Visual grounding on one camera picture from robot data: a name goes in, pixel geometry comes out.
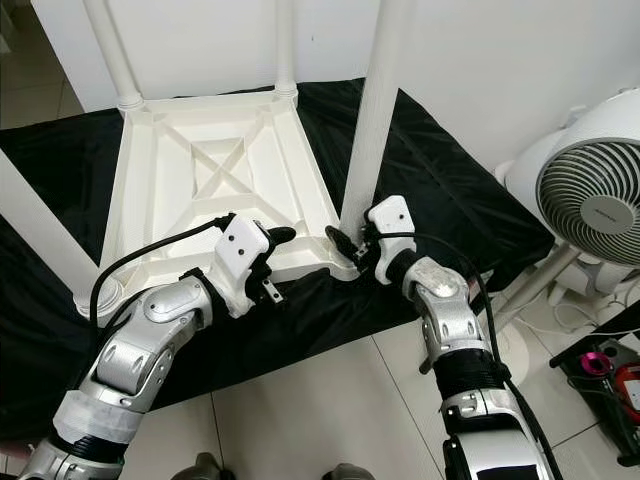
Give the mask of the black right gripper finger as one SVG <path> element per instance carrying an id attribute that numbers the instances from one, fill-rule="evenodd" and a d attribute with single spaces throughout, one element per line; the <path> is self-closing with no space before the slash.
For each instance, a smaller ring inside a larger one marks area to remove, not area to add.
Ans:
<path id="1" fill-rule="evenodd" d="M 361 247 L 353 242 L 351 237 L 338 227 L 325 227 L 325 234 L 343 259 L 358 264 L 362 257 Z"/>

